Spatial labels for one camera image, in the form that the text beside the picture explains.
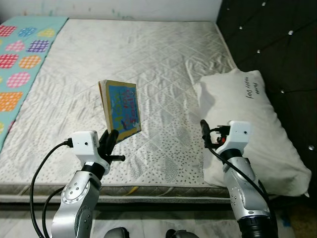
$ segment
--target white mattress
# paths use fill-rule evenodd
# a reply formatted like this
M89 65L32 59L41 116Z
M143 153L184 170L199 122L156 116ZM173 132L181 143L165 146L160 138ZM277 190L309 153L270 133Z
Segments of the white mattress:
M23 195L45 155L71 133L106 129L97 82L137 84L142 132L116 145L103 186L205 187L203 141L192 84L234 67L209 22L68 20L58 34L0 154L0 187ZM60 148L37 178L65 185L81 169Z

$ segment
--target colorful polka dot blanket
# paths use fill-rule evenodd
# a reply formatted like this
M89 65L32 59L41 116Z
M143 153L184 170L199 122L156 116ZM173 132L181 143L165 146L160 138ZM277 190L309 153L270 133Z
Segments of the colorful polka dot blanket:
M17 16L0 25L0 151L67 17Z

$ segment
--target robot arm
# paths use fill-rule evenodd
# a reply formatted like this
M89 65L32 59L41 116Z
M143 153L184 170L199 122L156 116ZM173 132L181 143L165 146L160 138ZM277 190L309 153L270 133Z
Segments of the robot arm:
M261 182L255 175L250 161L244 158L244 148L249 142L251 125L245 121L230 121L229 125L219 126L210 130L205 120L201 121L205 147L215 149L216 153L225 161L223 162L224 183L230 194L231 207L239 223L243 238L270 237L276 238L275 216L272 216L265 198L254 187L265 193ZM220 134L218 143L211 142L210 132ZM245 174L254 185L248 182L232 166Z
M112 131L101 137L95 131L79 131L71 135L74 152L83 166L65 186L61 204L52 223L52 238L88 238L93 210L99 198L101 179L109 173L112 161L124 156L111 156L118 137Z

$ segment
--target book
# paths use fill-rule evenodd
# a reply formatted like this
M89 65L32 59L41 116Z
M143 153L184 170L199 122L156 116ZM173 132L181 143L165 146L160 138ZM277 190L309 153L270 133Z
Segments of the book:
M108 132L119 131L117 143L141 131L136 84L98 82Z

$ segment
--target headboard button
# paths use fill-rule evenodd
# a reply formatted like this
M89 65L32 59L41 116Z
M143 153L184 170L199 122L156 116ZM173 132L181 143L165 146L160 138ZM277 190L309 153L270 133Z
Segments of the headboard button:
M308 146L308 149L313 151L313 150L315 150L315 146L309 145L309 146Z

